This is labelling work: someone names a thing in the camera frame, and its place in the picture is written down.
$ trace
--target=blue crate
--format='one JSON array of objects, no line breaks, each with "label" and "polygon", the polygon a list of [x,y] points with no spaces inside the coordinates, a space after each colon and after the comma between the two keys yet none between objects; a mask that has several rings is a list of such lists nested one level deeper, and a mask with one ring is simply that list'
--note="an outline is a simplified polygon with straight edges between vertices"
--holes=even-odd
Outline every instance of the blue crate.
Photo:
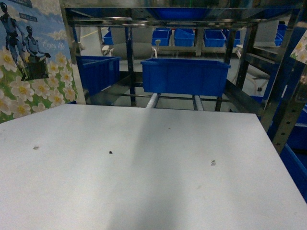
[{"label": "blue crate", "polygon": [[203,20],[211,9],[193,8],[151,8],[147,9],[154,18],[159,20]]},{"label": "blue crate", "polygon": [[168,46],[169,44],[169,31],[164,31],[164,30],[155,30],[153,32],[153,39],[152,39],[152,45],[155,46],[155,41],[156,40],[161,40],[161,43],[159,46]]},{"label": "blue crate", "polygon": [[113,45],[113,40],[112,40],[111,31],[109,31],[109,32],[104,36],[104,41],[105,41],[105,45]]},{"label": "blue crate", "polygon": [[[230,33],[229,30],[223,30],[223,34],[225,35],[226,40],[228,40],[229,33]],[[240,31],[237,31],[237,32],[236,32],[235,41],[234,41],[234,47],[236,47],[236,46],[239,45],[240,43],[241,43],[241,42],[240,42]]]},{"label": "blue crate", "polygon": [[286,145],[280,154],[285,167],[291,175],[298,190],[307,202],[307,169],[294,154],[288,145]]},{"label": "blue crate", "polygon": [[120,57],[77,57],[83,88],[93,96],[119,80]]},{"label": "blue crate", "polygon": [[279,33],[279,35],[283,38],[284,34],[286,33],[287,28],[288,28],[288,26],[286,26],[284,24],[279,24],[278,28],[277,28],[277,33]]},{"label": "blue crate", "polygon": [[155,30],[161,30],[161,31],[169,31],[169,32],[172,32],[172,30],[169,29],[169,28],[156,28]]},{"label": "blue crate", "polygon": [[280,46],[282,42],[283,42],[283,37],[279,33],[277,33],[275,38],[275,45]]},{"label": "blue crate", "polygon": [[223,47],[226,38],[221,30],[205,30],[204,41],[206,47]]},{"label": "blue crate", "polygon": [[175,46],[193,46],[194,32],[192,29],[175,30]]},{"label": "blue crate", "polygon": [[288,145],[292,149],[307,150],[307,104],[289,136]]},{"label": "blue crate", "polygon": [[145,92],[222,96],[229,65],[219,61],[151,58],[142,61]]}]

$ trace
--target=robot illustration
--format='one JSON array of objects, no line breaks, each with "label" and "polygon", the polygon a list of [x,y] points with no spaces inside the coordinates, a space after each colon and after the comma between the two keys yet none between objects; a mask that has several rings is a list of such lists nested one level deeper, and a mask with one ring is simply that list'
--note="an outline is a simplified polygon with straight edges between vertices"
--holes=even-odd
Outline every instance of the robot illustration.
[{"label": "robot illustration", "polygon": [[[27,63],[24,58],[24,33],[21,31],[20,27],[18,26],[18,23],[15,19],[11,18],[9,13],[8,13],[8,7],[4,2],[0,2],[0,7],[4,13],[3,16],[0,17],[0,20],[5,28],[6,31],[6,45],[5,48],[7,50],[10,50],[12,58],[19,69],[19,71],[22,74],[22,79],[24,80],[26,78],[26,74],[23,70],[23,68],[18,64],[18,54],[16,51],[16,47],[18,49],[19,56],[21,60],[24,63],[24,67],[27,68]],[[17,29],[20,31],[20,34],[22,36],[22,42],[18,40],[18,34],[17,34]]]},{"label": "robot illustration", "polygon": [[47,78],[46,58],[50,58],[49,53],[40,51],[38,41],[33,38],[31,26],[26,27],[28,36],[24,39],[25,47],[30,54],[28,63],[28,80]]}]

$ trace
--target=white tabletop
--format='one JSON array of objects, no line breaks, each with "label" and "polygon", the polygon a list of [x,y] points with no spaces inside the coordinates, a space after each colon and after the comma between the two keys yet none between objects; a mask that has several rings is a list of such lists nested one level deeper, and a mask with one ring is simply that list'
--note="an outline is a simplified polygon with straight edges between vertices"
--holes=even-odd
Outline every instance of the white tabletop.
[{"label": "white tabletop", "polygon": [[0,125],[0,230],[306,229],[255,115],[63,105]]}]

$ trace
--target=metal rack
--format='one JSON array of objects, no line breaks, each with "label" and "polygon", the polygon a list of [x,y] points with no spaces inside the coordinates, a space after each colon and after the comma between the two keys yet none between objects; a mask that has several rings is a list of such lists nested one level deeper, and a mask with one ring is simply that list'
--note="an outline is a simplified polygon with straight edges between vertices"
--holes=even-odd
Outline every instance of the metal rack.
[{"label": "metal rack", "polygon": [[[233,52],[236,30],[247,28],[237,80],[235,84],[227,81],[225,95],[239,112],[258,115],[277,151],[280,153],[283,149],[307,102],[306,83],[300,81],[307,72],[305,65],[290,58],[307,28],[306,0],[60,0],[60,5],[73,63],[76,63],[75,56],[80,55],[78,43],[74,42],[77,41],[76,26],[125,27],[129,71],[121,73],[121,81],[93,97],[99,104],[115,101],[128,89],[131,104],[135,104],[134,87],[142,85],[142,75],[133,70],[133,27],[230,29],[224,55],[227,64]],[[180,13],[168,18],[161,15],[161,9],[170,8],[175,12],[197,10],[198,14],[190,18],[180,18]],[[282,46],[277,49],[254,47],[258,24],[285,16],[291,17]],[[270,75],[261,104],[242,91],[249,65]],[[217,107],[220,103],[222,99],[218,98]]]}]

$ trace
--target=gray floor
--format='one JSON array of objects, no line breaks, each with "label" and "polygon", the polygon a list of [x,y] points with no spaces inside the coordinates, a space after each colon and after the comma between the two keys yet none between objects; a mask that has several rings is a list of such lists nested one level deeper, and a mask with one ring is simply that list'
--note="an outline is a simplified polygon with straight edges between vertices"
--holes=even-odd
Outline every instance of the gray floor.
[{"label": "gray floor", "polygon": [[[102,28],[102,35],[104,36],[107,33],[107,28]],[[82,28],[81,30],[81,43],[85,46],[85,50],[81,52],[83,56],[101,56],[100,51],[100,44],[99,38],[97,33],[97,28]],[[174,53],[162,53],[158,56],[162,55],[164,58],[172,58],[176,56]],[[221,55],[215,54],[203,54],[201,57],[196,58],[193,54],[185,55],[184,53],[179,54],[179,58],[192,58],[192,59],[206,59],[206,60],[218,60],[223,61]],[[140,64],[141,60],[134,60],[134,71],[135,72],[142,72],[142,65]],[[231,59],[230,65],[231,68],[228,71],[227,79],[232,81],[237,73],[239,64],[239,59],[234,57]],[[120,61],[120,71],[128,71],[128,64],[126,60]],[[257,81],[257,87],[263,84],[263,80]],[[255,96],[263,96],[265,91],[266,85],[263,87],[261,92],[258,92],[255,88],[255,85],[246,79],[243,91],[248,95],[255,95]],[[152,93],[144,92],[143,88],[136,88],[136,93],[141,95],[151,95]],[[179,97],[191,97],[191,95],[183,95],[183,94],[163,94],[165,96],[179,96]],[[147,103],[149,102],[149,98],[137,98],[137,107],[146,107]],[[115,103],[114,106],[130,106],[130,98],[129,97],[121,97]],[[192,100],[174,100],[174,99],[160,99],[157,105],[158,108],[170,108],[170,109],[189,109],[193,110],[193,103]],[[203,101],[203,107],[206,111],[214,111],[215,109],[215,102],[205,102]],[[229,111],[229,104],[222,103],[221,111],[228,112]]]}]

